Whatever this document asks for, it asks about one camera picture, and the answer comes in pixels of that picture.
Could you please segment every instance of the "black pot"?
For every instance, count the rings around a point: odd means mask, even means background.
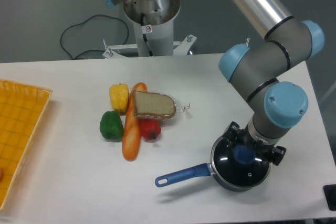
[[[216,181],[231,191],[247,191],[263,182],[272,163],[264,161],[245,145],[232,147],[223,137],[212,147],[211,162],[196,165],[155,179],[164,187],[194,177],[213,175]]]

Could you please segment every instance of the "warning sticker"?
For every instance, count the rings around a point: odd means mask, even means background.
[[[151,25],[141,26],[142,34],[149,34],[153,31]]]

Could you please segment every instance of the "tabletop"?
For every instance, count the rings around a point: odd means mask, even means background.
[[[218,69],[221,54],[0,64],[0,78],[53,90],[34,144],[0,222],[218,223],[335,217],[323,186],[336,168],[306,64],[279,77],[300,85],[309,108],[279,142],[279,166],[257,187],[237,193],[212,177],[164,188],[156,177],[210,161],[226,126],[245,127],[253,111]],[[109,87],[144,82],[170,94],[188,113],[165,123],[155,143],[142,142],[127,162],[121,143],[99,132],[112,109]]]

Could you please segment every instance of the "yellow basket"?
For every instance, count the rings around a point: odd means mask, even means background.
[[[0,210],[53,91],[0,79]]]

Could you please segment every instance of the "pot handle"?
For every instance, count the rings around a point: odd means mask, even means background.
[[[157,177],[155,179],[155,185],[157,187],[164,187],[190,178],[205,177],[210,175],[211,173],[209,171],[208,164],[204,163],[184,170],[180,170],[178,172],[169,173],[167,175]]]

